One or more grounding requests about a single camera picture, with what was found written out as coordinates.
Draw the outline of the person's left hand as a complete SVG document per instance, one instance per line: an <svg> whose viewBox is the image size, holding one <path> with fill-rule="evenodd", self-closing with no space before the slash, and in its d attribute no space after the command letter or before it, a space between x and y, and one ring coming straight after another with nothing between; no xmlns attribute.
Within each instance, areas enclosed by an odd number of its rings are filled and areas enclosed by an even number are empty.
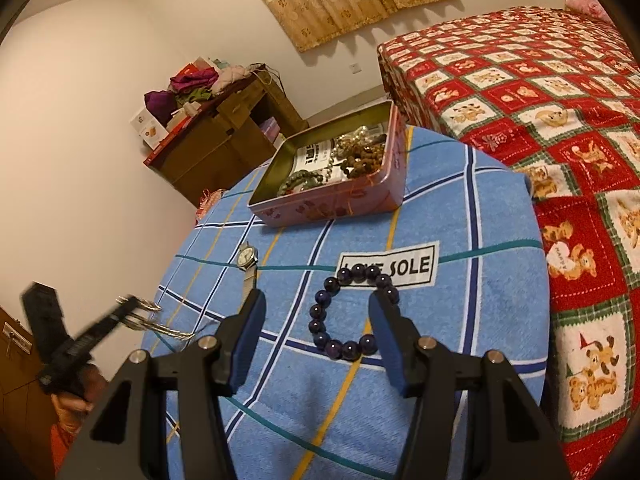
<svg viewBox="0 0 640 480"><path fill-rule="evenodd" d="M61 392L51 396L56 416L58 416L58 424L62 430L72 436L79 434L84 420L108 386L108 381L93 364L88 364L82 369L80 382L84 387L82 396L75 396L69 392Z"/></svg>

